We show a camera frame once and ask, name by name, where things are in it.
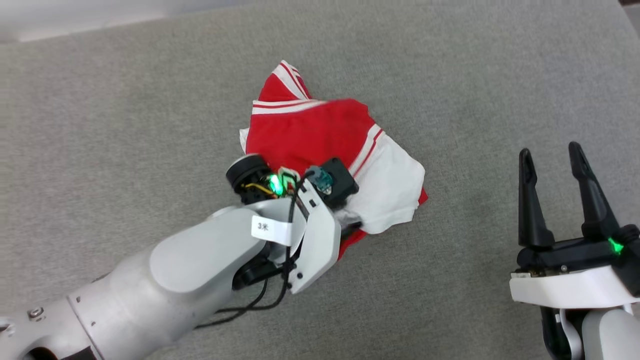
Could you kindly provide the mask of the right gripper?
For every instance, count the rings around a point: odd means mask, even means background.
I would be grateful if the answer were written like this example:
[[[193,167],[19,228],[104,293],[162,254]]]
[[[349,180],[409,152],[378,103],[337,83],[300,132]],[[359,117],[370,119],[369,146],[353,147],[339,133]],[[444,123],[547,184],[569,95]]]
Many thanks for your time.
[[[533,157],[523,148],[518,168],[518,244],[524,249],[518,255],[518,269],[510,275],[510,296],[515,302],[553,309],[638,303],[639,228],[633,224],[620,228],[581,144],[572,141],[567,148],[579,184],[585,238],[555,244],[538,198]]]

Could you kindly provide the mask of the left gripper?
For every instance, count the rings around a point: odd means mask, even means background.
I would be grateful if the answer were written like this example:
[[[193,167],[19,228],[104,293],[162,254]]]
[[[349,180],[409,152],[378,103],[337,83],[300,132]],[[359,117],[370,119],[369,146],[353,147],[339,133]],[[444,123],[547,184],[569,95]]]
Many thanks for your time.
[[[316,184],[336,184],[324,168],[312,166],[301,177],[275,173],[262,156],[250,153],[225,175],[251,210],[249,234],[262,244],[234,275],[235,291],[282,276],[285,289],[297,294],[337,262],[342,226]]]

